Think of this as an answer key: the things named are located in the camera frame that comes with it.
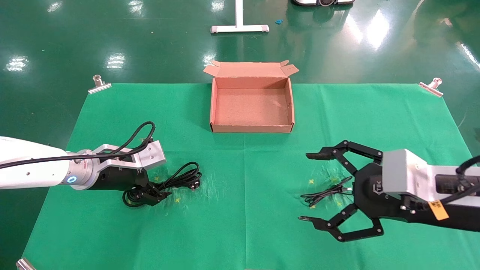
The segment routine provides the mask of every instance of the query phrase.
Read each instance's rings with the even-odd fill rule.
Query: yellow sticker
[[[447,211],[445,211],[444,205],[440,200],[428,202],[428,205],[430,205],[430,209],[432,209],[432,212],[438,221],[449,218]]]

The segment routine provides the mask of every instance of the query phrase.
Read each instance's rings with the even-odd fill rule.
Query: green tablecloth
[[[306,152],[343,139],[383,151],[408,148],[433,165],[468,159],[443,99],[417,85],[293,85],[291,134],[213,134],[210,85],[128,85],[89,95],[68,150],[122,144],[147,120],[167,164],[201,165],[199,190],[174,190],[155,207],[130,209],[118,191],[51,188],[24,255],[39,270],[476,269],[480,234],[383,220],[385,235],[340,243],[299,221],[330,218],[350,202],[336,196],[310,209],[300,194],[347,175]],[[348,155],[361,167],[368,161]],[[341,226],[371,226],[357,213]]]

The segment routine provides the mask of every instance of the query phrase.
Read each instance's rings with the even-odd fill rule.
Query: glossy floor
[[[212,25],[234,24],[233,0],[3,1],[0,135],[65,147],[94,74],[113,83],[208,83],[202,69],[211,60],[290,60],[300,69],[294,83],[440,77],[470,151],[480,154],[479,11],[477,0],[333,8],[245,0],[245,24],[268,24],[269,33],[210,34]],[[17,243],[0,245],[0,269],[21,255],[45,194],[0,192],[0,243]]]

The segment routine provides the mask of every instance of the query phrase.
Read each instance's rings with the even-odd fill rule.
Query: white stand base
[[[210,33],[268,31],[268,25],[243,25],[243,0],[235,0],[235,25],[212,26],[210,29]]]
[[[212,26],[210,33],[224,32],[269,32],[268,25],[218,25]]]

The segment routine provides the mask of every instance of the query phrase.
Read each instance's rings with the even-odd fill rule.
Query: open cardboard box
[[[213,132],[290,133],[295,123],[290,78],[294,65],[212,61]]]

